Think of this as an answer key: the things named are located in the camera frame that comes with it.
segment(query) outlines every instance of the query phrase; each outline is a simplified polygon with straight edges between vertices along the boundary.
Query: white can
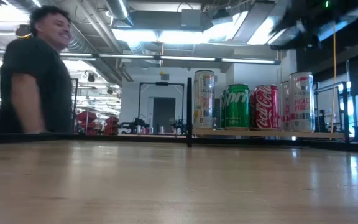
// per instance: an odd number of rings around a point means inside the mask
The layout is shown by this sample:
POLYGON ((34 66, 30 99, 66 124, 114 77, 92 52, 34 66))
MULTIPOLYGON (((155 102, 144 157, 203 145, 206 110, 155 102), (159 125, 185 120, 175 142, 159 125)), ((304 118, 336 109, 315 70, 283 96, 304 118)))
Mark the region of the white can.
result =
POLYGON ((290 130, 311 133, 315 130, 313 76, 311 72, 290 75, 290 130))
POLYGON ((194 79, 195 106, 193 126, 196 129, 213 129, 215 99, 214 72, 210 70, 197 71, 194 79))
POLYGON ((289 81, 280 84, 281 130, 290 130, 290 86, 289 81))

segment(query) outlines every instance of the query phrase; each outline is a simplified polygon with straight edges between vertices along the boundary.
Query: door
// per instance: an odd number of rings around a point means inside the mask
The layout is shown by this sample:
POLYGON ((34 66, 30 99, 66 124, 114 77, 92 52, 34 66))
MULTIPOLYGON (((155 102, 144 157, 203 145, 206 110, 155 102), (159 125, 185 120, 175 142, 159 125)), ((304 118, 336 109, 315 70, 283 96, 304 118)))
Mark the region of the door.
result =
POLYGON ((175 121, 175 99, 154 98, 153 106, 153 134, 160 132, 164 127, 164 133, 172 133, 172 125, 175 121))

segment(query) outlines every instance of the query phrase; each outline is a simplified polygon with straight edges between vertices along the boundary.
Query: wooden table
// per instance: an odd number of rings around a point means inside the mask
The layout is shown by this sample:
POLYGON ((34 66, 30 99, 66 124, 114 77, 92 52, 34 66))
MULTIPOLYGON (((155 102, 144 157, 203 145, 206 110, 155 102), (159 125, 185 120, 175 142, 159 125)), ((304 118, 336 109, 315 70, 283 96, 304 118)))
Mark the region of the wooden table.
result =
POLYGON ((0 223, 358 224, 358 154, 143 142, 0 144, 0 223))

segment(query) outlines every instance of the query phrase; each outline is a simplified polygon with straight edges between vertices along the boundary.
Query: green can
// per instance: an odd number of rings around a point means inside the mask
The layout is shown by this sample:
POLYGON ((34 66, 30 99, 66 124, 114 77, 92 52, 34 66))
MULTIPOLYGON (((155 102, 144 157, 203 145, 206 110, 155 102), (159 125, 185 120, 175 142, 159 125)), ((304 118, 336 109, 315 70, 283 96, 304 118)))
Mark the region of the green can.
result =
POLYGON ((221 128, 226 127, 226 103, 227 103, 227 91, 223 90, 221 95, 221 128))
POLYGON ((245 84, 233 84, 227 88, 226 129, 250 128, 249 88, 245 84))

